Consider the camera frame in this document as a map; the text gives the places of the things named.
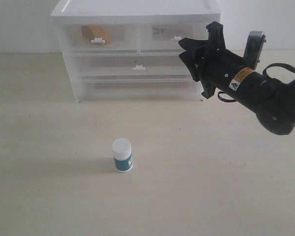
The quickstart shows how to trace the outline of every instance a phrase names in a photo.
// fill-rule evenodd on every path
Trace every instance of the storage cabinet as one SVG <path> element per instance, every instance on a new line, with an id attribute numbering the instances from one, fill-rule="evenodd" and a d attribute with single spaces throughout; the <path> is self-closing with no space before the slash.
<path id="1" fill-rule="evenodd" d="M 178 41 L 207 39 L 206 25 L 221 18 L 215 0 L 60 0 L 52 18 L 77 101 L 202 98 Z"/>

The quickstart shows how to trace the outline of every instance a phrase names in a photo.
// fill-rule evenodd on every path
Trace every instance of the table surface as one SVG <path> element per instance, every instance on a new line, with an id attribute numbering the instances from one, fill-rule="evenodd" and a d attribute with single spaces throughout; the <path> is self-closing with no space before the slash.
<path id="1" fill-rule="evenodd" d="M 0 236 L 32 235 L 295 236 L 295 130 L 216 97 L 77 104 L 61 55 L 0 55 Z"/>

